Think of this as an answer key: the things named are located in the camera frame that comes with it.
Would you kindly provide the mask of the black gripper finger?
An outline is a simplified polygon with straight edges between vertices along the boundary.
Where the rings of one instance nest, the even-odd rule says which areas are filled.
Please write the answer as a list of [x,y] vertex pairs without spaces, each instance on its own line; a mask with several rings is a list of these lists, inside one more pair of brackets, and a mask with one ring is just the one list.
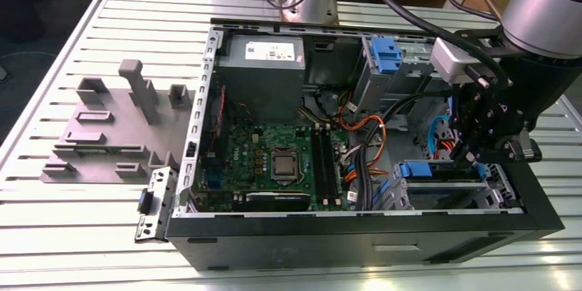
[[474,150],[475,133],[475,93],[459,93],[454,97],[454,129],[458,132],[458,142],[452,151],[455,165],[467,165],[470,161],[466,156]]
[[511,164],[539,162],[542,151],[527,130],[503,137],[496,143],[488,143],[472,150],[476,161],[482,164]]

